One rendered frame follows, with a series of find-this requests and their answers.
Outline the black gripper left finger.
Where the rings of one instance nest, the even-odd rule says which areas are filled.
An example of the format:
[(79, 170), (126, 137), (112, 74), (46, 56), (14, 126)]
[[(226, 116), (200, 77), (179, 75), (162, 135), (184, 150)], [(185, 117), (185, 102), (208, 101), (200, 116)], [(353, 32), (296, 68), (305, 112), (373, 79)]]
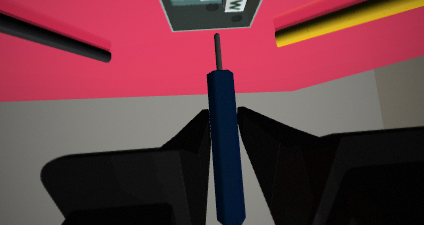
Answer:
[(65, 218), (73, 210), (168, 203), (177, 225), (206, 225), (210, 152), (203, 109), (161, 147), (62, 156), (40, 178)]

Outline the keyboard with white letter keys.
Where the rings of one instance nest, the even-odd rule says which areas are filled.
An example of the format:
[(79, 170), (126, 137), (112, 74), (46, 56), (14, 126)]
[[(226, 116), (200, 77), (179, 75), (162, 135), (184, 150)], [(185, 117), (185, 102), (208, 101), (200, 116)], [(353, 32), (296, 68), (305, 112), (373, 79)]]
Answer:
[(159, 0), (171, 32), (251, 28), (263, 0)]

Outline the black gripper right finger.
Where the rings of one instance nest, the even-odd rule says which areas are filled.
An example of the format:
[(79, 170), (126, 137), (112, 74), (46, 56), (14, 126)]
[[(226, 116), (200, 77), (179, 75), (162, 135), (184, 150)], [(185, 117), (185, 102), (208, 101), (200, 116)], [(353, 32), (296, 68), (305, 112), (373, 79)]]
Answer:
[(350, 168), (424, 160), (424, 126), (318, 137), (246, 107), (237, 121), (275, 225), (324, 225)]

